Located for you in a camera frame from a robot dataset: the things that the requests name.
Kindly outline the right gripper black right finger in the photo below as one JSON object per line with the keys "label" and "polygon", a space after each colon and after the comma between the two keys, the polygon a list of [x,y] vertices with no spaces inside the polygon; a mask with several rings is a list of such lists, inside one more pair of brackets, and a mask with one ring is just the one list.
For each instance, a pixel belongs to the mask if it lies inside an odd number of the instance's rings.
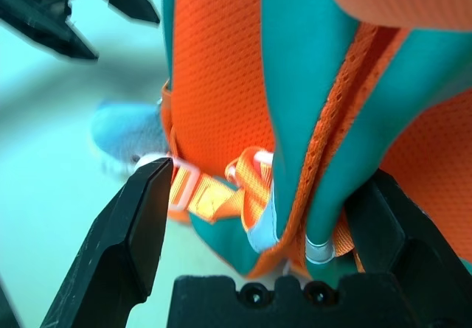
{"label": "right gripper black right finger", "polygon": [[421,327],[471,326],[471,274],[431,218],[377,170],[345,203],[367,273],[389,273]]}

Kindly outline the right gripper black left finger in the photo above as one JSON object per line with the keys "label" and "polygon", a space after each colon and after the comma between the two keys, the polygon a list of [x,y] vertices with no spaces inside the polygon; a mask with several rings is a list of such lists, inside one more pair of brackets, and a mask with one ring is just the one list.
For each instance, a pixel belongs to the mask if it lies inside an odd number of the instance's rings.
{"label": "right gripper black left finger", "polygon": [[91,224],[42,327],[125,327],[150,296],[164,242],[171,158],[141,166]]}

